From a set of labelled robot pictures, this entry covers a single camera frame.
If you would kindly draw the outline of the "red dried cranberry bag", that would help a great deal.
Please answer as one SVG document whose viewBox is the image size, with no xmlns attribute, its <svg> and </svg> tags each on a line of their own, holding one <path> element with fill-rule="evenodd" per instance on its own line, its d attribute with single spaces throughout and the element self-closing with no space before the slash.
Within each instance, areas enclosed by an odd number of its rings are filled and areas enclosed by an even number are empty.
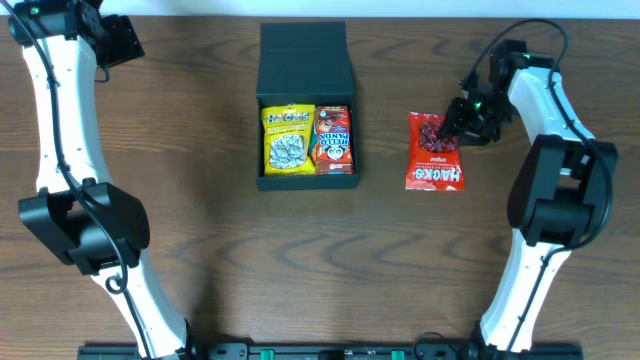
<svg viewBox="0 0 640 360">
<path fill-rule="evenodd" d="M 463 191 L 464 174 L 454 137 L 439 138 L 444 118 L 410 112 L 409 165 L 405 189 L 415 191 Z"/>
</svg>

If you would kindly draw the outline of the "red Hello Panda box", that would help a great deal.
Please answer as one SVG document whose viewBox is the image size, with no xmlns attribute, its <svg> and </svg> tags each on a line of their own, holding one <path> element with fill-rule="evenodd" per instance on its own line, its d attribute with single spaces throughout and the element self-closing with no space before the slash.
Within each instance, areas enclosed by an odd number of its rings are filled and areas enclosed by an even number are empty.
<svg viewBox="0 0 640 360">
<path fill-rule="evenodd" d="M 351 118 L 346 106 L 317 107 L 312 136 L 311 158 L 317 175 L 354 173 Z"/>
</svg>

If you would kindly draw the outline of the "black gift box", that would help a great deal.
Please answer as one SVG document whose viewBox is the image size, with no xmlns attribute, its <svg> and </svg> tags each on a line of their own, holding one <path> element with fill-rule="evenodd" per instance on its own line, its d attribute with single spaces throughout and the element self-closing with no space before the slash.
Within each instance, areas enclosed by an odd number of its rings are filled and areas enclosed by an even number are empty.
<svg viewBox="0 0 640 360">
<path fill-rule="evenodd" d="M 258 125 L 256 185 L 260 191 L 353 189 L 360 182 L 356 86 L 343 22 L 263 23 L 257 108 L 290 104 L 346 106 L 354 172 L 350 175 L 267 176 L 264 128 Z"/>
</svg>

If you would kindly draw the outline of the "yellow seed snack bag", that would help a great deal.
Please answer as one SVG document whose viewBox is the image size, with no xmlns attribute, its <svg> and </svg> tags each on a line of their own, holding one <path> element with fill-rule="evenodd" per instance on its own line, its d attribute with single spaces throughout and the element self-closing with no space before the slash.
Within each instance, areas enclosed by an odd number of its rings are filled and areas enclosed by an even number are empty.
<svg viewBox="0 0 640 360">
<path fill-rule="evenodd" d="M 261 110 L 266 176 L 315 174 L 309 155 L 315 109 L 312 104 L 293 104 Z"/>
</svg>

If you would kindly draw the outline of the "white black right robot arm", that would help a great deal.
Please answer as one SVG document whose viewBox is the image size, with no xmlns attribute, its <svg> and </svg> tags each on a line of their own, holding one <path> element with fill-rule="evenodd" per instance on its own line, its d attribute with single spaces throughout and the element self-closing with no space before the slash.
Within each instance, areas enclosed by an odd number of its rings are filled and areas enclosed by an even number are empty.
<svg viewBox="0 0 640 360">
<path fill-rule="evenodd" d="M 562 88 L 557 59 L 534 55 L 525 42 L 494 42 L 489 86 L 475 71 L 452 100 L 441 138 L 483 146 L 518 116 L 530 150 L 510 191 L 511 250 L 496 295 L 474 330 L 464 359 L 525 359 L 539 355 L 532 333 L 551 284 L 570 254 L 594 240 L 612 207 L 617 149 L 595 139 Z"/>
</svg>

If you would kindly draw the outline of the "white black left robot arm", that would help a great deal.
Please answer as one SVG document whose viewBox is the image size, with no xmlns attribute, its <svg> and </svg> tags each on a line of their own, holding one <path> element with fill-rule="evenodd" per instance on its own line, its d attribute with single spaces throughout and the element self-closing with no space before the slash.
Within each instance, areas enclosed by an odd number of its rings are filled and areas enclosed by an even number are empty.
<svg viewBox="0 0 640 360">
<path fill-rule="evenodd" d="M 114 185 L 99 135 L 97 71 L 141 58 L 130 19 L 98 1 L 4 2 L 35 91 L 36 196 L 19 201 L 25 227 L 64 265 L 104 289 L 136 339 L 132 359 L 197 359 L 188 321 L 152 267 L 141 201 Z"/>
</svg>

